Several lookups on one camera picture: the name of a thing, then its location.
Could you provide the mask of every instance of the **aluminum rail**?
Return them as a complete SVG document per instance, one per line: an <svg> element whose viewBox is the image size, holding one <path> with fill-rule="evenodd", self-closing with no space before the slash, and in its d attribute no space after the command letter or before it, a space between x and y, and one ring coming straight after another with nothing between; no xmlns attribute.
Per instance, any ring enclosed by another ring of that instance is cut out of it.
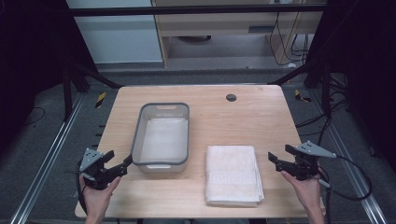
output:
<svg viewBox="0 0 396 224"><path fill-rule="evenodd" d="M222 6L176 6L176 7L112 7L70 8L54 10L52 15L73 17L133 16L169 14L252 13L252 12L314 12L341 7L327 4L272 4L272 5L222 5Z"/></svg>
<svg viewBox="0 0 396 224"><path fill-rule="evenodd" d="M17 211L14 213L13 217L10 220L11 224L22 224L25 223L30 212L32 211L33 206L35 205L35 201L41 190L44 187L44 184L47 180L48 175L50 174L51 168L55 163L56 158L58 157L59 152L64 144L64 140L68 135L75 119L78 114L79 109L81 108L81 104L84 98L84 94L79 93L78 98L75 101L75 106L73 113L71 114L69 120L65 121L62 124L62 127L58 134L56 135L52 146L49 149L49 152L44 159L43 163L41 164L40 169L35 176L35 179L28 189L27 193L25 194L20 206L18 207Z"/></svg>

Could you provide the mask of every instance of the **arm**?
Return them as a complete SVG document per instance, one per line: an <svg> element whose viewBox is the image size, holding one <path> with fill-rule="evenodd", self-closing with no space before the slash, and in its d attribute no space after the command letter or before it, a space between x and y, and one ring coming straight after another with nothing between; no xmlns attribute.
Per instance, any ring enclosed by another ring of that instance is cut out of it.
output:
<svg viewBox="0 0 396 224"><path fill-rule="evenodd" d="M282 171L281 174L294 187L298 200L308 214L309 223L324 224L324 218L320 209L320 184L318 180L311 178L300 181L285 171Z"/></svg>
<svg viewBox="0 0 396 224"><path fill-rule="evenodd" d="M103 190L92 189L85 187L84 178L79 177L79 184L83 189L85 204L87 206L87 224L100 224L105 217L108 204L110 203L110 197L113 194L114 189L120 183L120 177L116 177L110 185Z"/></svg>

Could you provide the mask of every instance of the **white cabinet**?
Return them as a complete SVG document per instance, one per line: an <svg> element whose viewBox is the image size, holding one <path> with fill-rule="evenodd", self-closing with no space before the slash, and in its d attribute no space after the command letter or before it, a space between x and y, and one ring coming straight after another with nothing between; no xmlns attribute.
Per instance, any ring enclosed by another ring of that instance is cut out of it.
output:
<svg viewBox="0 0 396 224"><path fill-rule="evenodd" d="M210 5L268 5L272 0L151 0L156 7ZM324 3L326 0L291 0L293 4ZM296 34L314 34L321 12L212 13L156 16L162 41L163 60L167 62L171 36L188 35L267 35L276 61L288 62ZM252 32L255 27L262 31Z"/></svg>
<svg viewBox="0 0 396 224"><path fill-rule="evenodd" d="M70 8L150 7L150 0L67 0ZM161 63L153 16L75 17L93 61Z"/></svg>

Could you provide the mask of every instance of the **folded towel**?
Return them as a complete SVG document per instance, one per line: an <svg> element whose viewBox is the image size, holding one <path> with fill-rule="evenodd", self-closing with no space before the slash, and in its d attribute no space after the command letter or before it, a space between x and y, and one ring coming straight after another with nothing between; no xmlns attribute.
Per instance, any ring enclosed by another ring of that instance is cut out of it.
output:
<svg viewBox="0 0 396 224"><path fill-rule="evenodd" d="M257 206L262 180L252 146L209 146L206 153L206 202Z"/></svg>

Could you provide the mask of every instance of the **wooden table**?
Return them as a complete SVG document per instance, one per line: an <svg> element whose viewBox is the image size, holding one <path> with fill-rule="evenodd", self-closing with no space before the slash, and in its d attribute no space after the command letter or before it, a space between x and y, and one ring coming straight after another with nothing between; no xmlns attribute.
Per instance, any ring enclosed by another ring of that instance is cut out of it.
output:
<svg viewBox="0 0 396 224"><path fill-rule="evenodd" d="M227 94L236 95L234 102ZM183 102L190 107L190 155L186 170L173 175L144 174L131 165L114 191L107 217L306 217L291 185L268 161L271 151L293 161L285 144L300 144L278 86L143 86L121 88L98 151L115 151L113 167L128 156L140 108L146 103ZM205 156L211 145L252 145L265 199L254 208L205 204ZM76 215L85 217L79 204Z"/></svg>

